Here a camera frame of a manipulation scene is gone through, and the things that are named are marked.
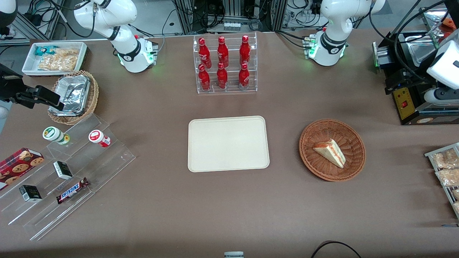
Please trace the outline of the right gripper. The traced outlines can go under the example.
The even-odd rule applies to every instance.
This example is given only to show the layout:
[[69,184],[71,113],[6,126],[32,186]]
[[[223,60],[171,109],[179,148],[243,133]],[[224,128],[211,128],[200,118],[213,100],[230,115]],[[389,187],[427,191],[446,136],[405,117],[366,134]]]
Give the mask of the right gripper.
[[[22,75],[17,74],[7,66],[0,65],[0,99],[3,102],[19,104],[27,108],[33,108],[35,103],[30,101],[32,98],[32,87],[25,85]],[[61,96],[44,86],[36,86],[36,103],[46,104],[59,111],[65,105],[60,101]]]

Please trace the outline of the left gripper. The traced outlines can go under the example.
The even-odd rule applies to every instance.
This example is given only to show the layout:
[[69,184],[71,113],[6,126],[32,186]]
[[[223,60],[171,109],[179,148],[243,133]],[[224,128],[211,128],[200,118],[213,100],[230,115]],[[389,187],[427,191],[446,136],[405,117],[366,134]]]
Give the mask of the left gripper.
[[424,74],[420,80],[406,70],[398,70],[385,80],[385,94],[407,86],[407,92],[416,105],[431,103],[435,105],[458,104],[458,75],[432,77]]

